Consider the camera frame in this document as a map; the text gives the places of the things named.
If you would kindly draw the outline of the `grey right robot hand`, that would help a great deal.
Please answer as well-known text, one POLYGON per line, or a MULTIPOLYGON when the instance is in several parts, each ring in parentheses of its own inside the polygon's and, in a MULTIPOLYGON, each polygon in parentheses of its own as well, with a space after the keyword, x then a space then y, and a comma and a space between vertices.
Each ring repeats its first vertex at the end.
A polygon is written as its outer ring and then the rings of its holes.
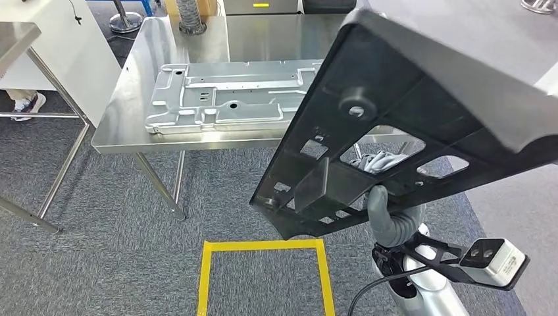
MULTIPOLYGON (((391 153, 381 150, 373 154, 364 154, 358 145, 353 149, 356 159, 349 164, 372 175, 380 174, 398 165, 408 158, 406 154, 391 153)), ((388 211, 388 192, 383 185, 375 185, 367 196, 367 213, 370 226, 378 244, 394 247, 402 243, 401 233, 395 227, 395 221, 388 211)))

